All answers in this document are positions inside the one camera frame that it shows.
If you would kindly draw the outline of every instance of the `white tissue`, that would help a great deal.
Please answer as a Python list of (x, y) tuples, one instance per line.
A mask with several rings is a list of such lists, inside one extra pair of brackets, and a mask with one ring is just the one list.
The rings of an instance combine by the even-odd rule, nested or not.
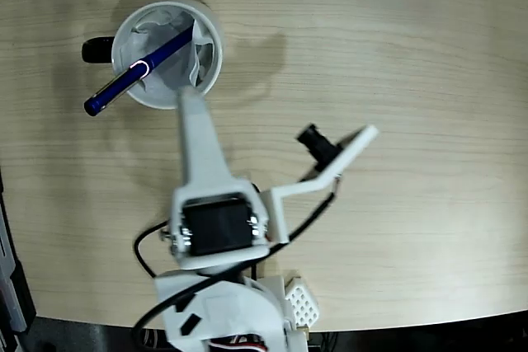
[(212, 59), (213, 38), (209, 30), (181, 9), (156, 9), (135, 24), (128, 40), (120, 47), (122, 63), (131, 65), (191, 24), (194, 25), (192, 41), (161, 63), (140, 83), (150, 96), (165, 97), (167, 90), (175, 91), (189, 84), (196, 87), (209, 69)]

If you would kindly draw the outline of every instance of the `wooden table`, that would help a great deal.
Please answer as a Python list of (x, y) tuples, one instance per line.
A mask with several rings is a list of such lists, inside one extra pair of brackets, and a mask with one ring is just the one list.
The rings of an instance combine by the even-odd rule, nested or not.
[[(155, 0), (1, 0), (0, 167), (41, 316), (132, 325), (155, 302), (134, 237), (181, 178), (177, 120), (125, 96), (81, 44)], [(235, 175), (261, 189), (311, 164), (295, 135), (381, 135), (341, 198), (266, 274), (302, 275), (317, 330), (528, 308), (528, 0), (202, 0), (227, 38), (207, 96)], [(320, 196), (287, 204), (291, 227)], [(175, 267), (151, 237), (156, 271)]]

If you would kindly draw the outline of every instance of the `white robotic arm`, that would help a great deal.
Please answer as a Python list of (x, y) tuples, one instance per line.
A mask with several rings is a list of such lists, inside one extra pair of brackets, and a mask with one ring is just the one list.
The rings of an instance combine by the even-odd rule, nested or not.
[(255, 281), (240, 270), (289, 242), (282, 200), (336, 182), (377, 129), (367, 126), (332, 145), (310, 125), (298, 140), (315, 158), (314, 168), (298, 183), (259, 193), (229, 172), (204, 97), (192, 87), (181, 89), (178, 107), (184, 181), (174, 191), (168, 226), (181, 270), (154, 280), (160, 304), (139, 320), (133, 338), (137, 341), (139, 329), (162, 312), (167, 339), (182, 352), (219, 350), (222, 345), (215, 342), (247, 335), (261, 340), (261, 350), (307, 351), (283, 279)]

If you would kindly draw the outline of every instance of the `blue pen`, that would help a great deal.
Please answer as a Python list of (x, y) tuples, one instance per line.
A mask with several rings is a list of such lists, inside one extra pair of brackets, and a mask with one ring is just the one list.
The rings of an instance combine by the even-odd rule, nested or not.
[(99, 92), (84, 102), (84, 110), (91, 116), (98, 115), (132, 85), (147, 77), (165, 59), (191, 42), (192, 28), (193, 26), (190, 26), (176, 37), (170, 39), (159, 49), (132, 63), (122, 74), (114, 78)]

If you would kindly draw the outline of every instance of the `red and white wire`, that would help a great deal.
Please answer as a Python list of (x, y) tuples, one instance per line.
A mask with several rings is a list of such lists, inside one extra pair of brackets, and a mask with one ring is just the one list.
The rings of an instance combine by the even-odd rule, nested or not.
[(267, 352), (267, 348), (264, 345), (259, 344), (217, 344), (209, 341), (209, 346), (213, 348), (220, 348), (221, 350), (256, 350), (258, 352)]

